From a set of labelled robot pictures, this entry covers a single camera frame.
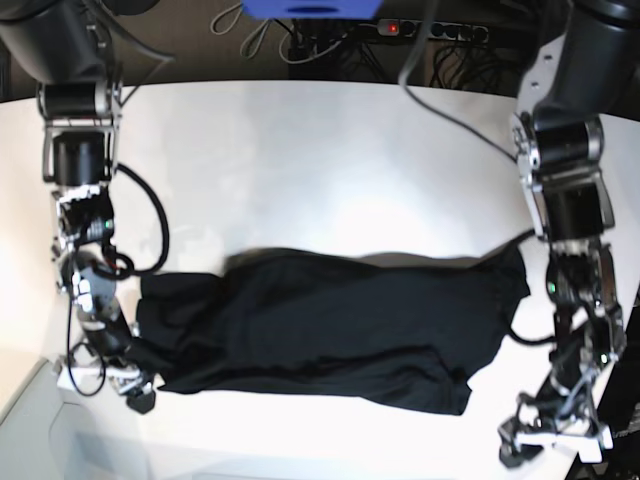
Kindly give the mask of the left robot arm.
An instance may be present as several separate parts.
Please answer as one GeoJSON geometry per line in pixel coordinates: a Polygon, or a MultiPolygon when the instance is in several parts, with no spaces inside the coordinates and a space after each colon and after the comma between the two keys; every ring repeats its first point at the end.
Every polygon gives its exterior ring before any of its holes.
{"type": "Polygon", "coordinates": [[[546,292],[554,305],[551,369],[520,413],[498,430],[501,463],[515,469],[562,445],[598,463],[613,446],[593,398],[599,374],[622,356],[626,334],[611,247],[615,225],[600,161],[600,116],[639,61],[635,1],[551,1],[537,53],[512,118],[520,182],[536,237],[549,250],[546,292]]]}

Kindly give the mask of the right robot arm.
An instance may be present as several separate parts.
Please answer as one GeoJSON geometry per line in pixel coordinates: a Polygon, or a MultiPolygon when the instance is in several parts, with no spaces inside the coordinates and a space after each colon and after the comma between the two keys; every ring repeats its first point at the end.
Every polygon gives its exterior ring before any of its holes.
{"type": "Polygon", "coordinates": [[[153,373],[129,356],[136,331],[127,323],[116,290],[132,277],[157,274],[168,259],[169,223],[155,193],[161,250],[147,268],[137,267],[113,242],[115,213],[109,187],[114,176],[132,175],[117,158],[121,112],[128,102],[122,67],[113,49],[119,37],[158,67],[169,53],[136,38],[99,1],[5,1],[1,40],[36,82],[44,123],[42,179],[51,189],[53,263],[58,290],[68,298],[67,324],[79,327],[60,358],[58,384],[79,391],[86,378],[111,385],[139,413],[155,405],[153,373]]]}

